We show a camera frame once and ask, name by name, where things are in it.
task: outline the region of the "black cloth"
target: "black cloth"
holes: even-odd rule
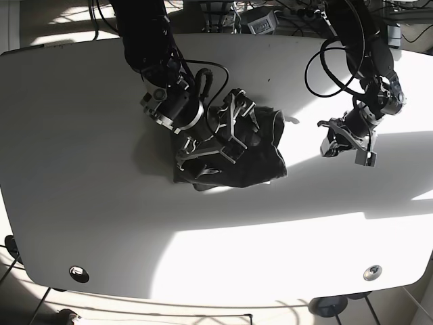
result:
[[[201,175],[194,178],[187,170],[181,171],[175,165],[174,182],[191,183],[197,191],[204,191],[216,186],[231,186],[233,188],[246,188],[248,186],[264,183],[287,176],[286,164],[278,150],[279,141],[284,131],[284,116],[282,111],[273,108],[256,107],[254,109],[259,130],[257,135],[260,141],[250,140],[246,143],[248,149],[235,164],[225,162],[221,172],[211,175]],[[173,153],[181,147],[185,138],[173,136]],[[200,157],[209,165],[212,160],[221,164],[224,158],[220,154]]]

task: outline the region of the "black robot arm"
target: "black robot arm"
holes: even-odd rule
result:
[[[183,57],[175,43],[163,0],[110,2],[126,61],[145,83],[147,92],[141,101],[144,112],[173,133],[182,133],[184,144],[175,155],[178,168],[199,177],[204,173],[218,173],[219,166],[224,165],[208,166],[200,160],[204,156],[222,156],[224,162],[235,164],[248,149],[248,142],[240,139],[252,138],[258,131],[255,103],[241,89],[233,89],[218,108],[204,103],[213,73],[203,68],[194,76],[187,62],[224,69],[227,79],[223,87],[229,72],[220,64]],[[206,83],[202,90],[203,78]]]
[[[329,0],[323,4],[323,9],[323,16],[328,20],[335,37],[323,43],[321,63],[328,76],[353,96],[353,109],[342,118],[319,122],[319,126],[329,127],[321,153],[326,157],[334,157],[342,151],[355,149],[355,162],[372,167],[376,158],[376,153],[372,151],[376,138],[374,129],[386,114],[399,113],[405,103],[394,71],[394,59],[363,0]],[[359,80],[365,93],[349,89],[327,68],[325,49],[336,41],[345,47],[348,68],[354,78]]]

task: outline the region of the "table surface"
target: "table surface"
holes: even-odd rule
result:
[[[367,168],[354,164],[354,152],[319,156],[326,129],[317,121],[351,108],[345,93],[318,99],[305,89],[304,67],[321,40],[176,38],[186,58],[230,69],[224,93],[241,87],[300,121],[286,123],[280,145],[288,176],[205,193],[173,184],[168,131],[143,115],[145,89],[118,39],[0,57],[1,191],[32,280],[178,303],[246,303],[421,277],[433,249],[431,82],[423,75],[433,58],[393,52],[408,101],[379,126],[377,167]],[[348,79],[344,52],[327,60]],[[213,70],[215,91],[224,74]],[[309,78],[318,92],[335,90],[318,62]],[[72,265],[90,281],[75,282]],[[383,273],[366,282],[372,265]]]

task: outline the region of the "floor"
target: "floor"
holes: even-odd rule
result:
[[[93,38],[93,28],[88,19],[86,3],[85,0],[25,0],[21,2],[21,46],[90,41]],[[105,0],[101,1],[102,10],[104,16],[113,22],[114,15],[107,3]],[[198,33],[201,30],[204,21],[200,19],[200,8],[196,4],[171,1],[171,4],[167,3],[167,8],[172,12],[170,16],[173,24],[178,26],[175,32]],[[185,16],[185,12],[195,12],[199,18],[191,20],[189,14],[188,17]],[[101,24],[101,29],[100,39],[117,37],[103,24]],[[419,29],[424,28],[422,26],[416,26],[416,28],[402,26],[403,33],[408,39],[415,38],[420,33]],[[403,43],[403,47],[413,51],[425,51],[433,47],[433,29],[417,43],[412,45]],[[12,230],[0,199],[0,239],[2,240],[11,233]],[[1,247],[0,260],[1,275],[12,262],[7,251]],[[433,265],[429,265],[424,277],[409,287],[417,299],[421,300],[432,274]],[[46,290],[47,288],[31,281],[22,265],[16,266],[0,288],[0,323],[26,324]],[[248,318],[226,316],[246,313],[254,316],[255,325],[336,324],[333,318],[317,318],[309,313],[306,306],[311,298],[269,301],[268,304],[262,306],[193,306],[146,299],[92,295],[83,292],[51,291],[41,308],[37,321],[40,321],[40,324],[46,324],[43,322],[50,320],[50,315],[56,311],[72,309],[89,320],[83,324],[244,325],[248,324]],[[416,310],[399,288],[373,292],[371,302],[383,325],[408,325]],[[363,301],[351,301],[347,310],[341,315],[341,319],[343,324],[374,324]]]

